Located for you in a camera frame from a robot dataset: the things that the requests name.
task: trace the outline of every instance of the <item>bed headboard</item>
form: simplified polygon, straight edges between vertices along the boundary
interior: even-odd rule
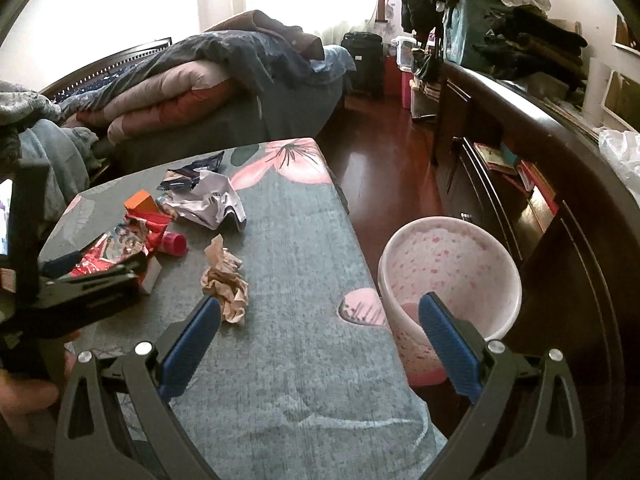
[[[164,40],[156,40],[150,43],[132,46],[116,54],[111,54],[98,61],[89,63],[75,72],[65,75],[55,83],[47,86],[44,90],[41,90],[40,93],[52,101],[57,102],[58,99],[56,99],[56,97],[59,96],[59,94],[65,94],[69,91],[82,88],[82,86],[90,83],[97,77],[109,75],[128,64],[138,62],[143,57],[152,56],[156,52],[166,49],[171,44],[171,38],[164,38]]]

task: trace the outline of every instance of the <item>orange box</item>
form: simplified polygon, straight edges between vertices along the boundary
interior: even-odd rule
[[[156,201],[144,189],[141,189],[134,196],[127,199],[124,203],[127,211],[135,209],[136,211],[144,211],[146,213],[159,213]]]

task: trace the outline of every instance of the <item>teal storage box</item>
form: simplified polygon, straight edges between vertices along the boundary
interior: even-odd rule
[[[489,72],[492,65],[473,49],[484,44],[492,10],[506,10],[500,0],[459,0],[444,17],[444,57],[471,70]]]

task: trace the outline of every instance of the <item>hand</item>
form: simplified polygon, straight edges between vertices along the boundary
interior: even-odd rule
[[[78,338],[75,333],[68,340]],[[68,378],[76,363],[76,356],[65,351],[65,375]],[[38,379],[16,379],[0,368],[0,415],[17,437],[30,434],[27,413],[46,410],[59,396],[55,384]]]

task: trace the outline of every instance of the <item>crumpled brown paper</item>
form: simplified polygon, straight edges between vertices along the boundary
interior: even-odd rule
[[[244,324],[248,283],[237,272],[242,260],[227,251],[222,243],[222,236],[218,235],[204,249],[209,267],[200,279],[202,291],[220,302],[223,320]]]

